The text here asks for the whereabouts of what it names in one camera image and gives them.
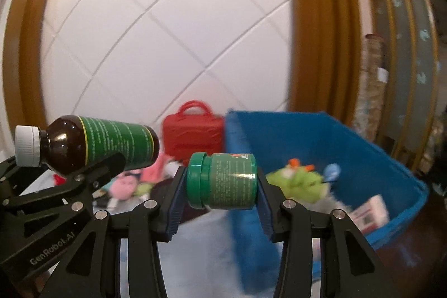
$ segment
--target blue toy part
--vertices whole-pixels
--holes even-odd
[[[324,182],[334,182],[340,176],[341,168],[336,163],[328,164],[323,170]]]

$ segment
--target wooden frame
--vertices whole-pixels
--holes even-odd
[[[388,20],[390,24],[390,35],[389,35],[389,42],[390,42],[390,70],[389,70],[389,76],[388,76],[388,86],[387,91],[385,95],[385,102],[384,102],[384,108],[382,111],[382,118],[379,125],[379,131],[377,133],[376,143],[380,145],[383,142],[383,137],[385,134],[385,129],[388,124],[391,108],[393,106],[393,100],[394,100],[394,89],[396,84],[396,21],[394,18],[394,8],[391,0],[385,0],[387,5],[387,13],[388,13]]]
[[[39,72],[45,4],[46,0],[12,0],[9,10],[2,72],[12,135],[17,125],[46,127]]]
[[[411,38],[411,68],[410,68],[410,90],[408,91],[407,108],[405,112],[405,118],[397,143],[391,152],[393,158],[398,158],[401,152],[402,145],[405,143],[408,127],[410,126],[411,111],[413,110],[414,91],[416,89],[416,58],[417,58],[417,34],[416,34],[416,21],[414,19],[413,4],[411,0],[404,0],[405,7],[407,9],[408,23],[410,26],[410,38]]]
[[[439,61],[439,52],[438,52],[438,37],[436,32],[436,25],[434,23],[433,18],[433,10],[431,8],[430,0],[425,0],[425,6],[427,7],[428,16],[430,19],[430,28],[431,28],[431,38],[433,42],[433,87],[431,90],[430,96],[430,110],[428,113],[427,122],[425,124],[423,137],[421,140],[421,144],[416,151],[416,156],[411,165],[411,170],[415,171],[417,166],[419,165],[419,161],[424,153],[425,146],[427,144],[428,138],[431,132],[431,126],[433,124],[434,111],[436,109],[436,98],[438,96],[438,61]]]
[[[293,0],[293,15],[289,110],[326,111],[350,125],[360,72],[358,0]]]

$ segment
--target green jar label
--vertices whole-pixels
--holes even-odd
[[[79,116],[85,135],[85,164],[111,152],[126,157],[126,170],[149,164],[154,154],[154,140],[150,131],[140,124]]]
[[[256,161],[252,154],[213,154],[209,206],[252,208],[256,199]]]

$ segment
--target green stuffed toy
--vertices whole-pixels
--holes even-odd
[[[323,177],[317,172],[308,172],[304,167],[282,168],[267,175],[267,181],[281,188],[286,198],[315,203],[326,197],[329,183],[323,183]]]

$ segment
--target blue bin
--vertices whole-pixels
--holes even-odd
[[[333,190],[338,200],[356,209],[380,194],[388,208],[390,222],[367,235],[374,249],[405,229],[427,200],[427,186],[407,168],[325,113],[230,111],[225,118],[225,143],[227,153],[253,153],[265,174],[284,167],[291,158],[314,164],[319,173],[338,163],[341,174]],[[279,253],[272,250],[255,219],[255,209],[230,214],[236,261],[247,293],[256,286],[261,290],[276,284],[278,277]],[[241,239],[244,248],[237,250]],[[314,263],[313,276],[320,277],[319,262]]]

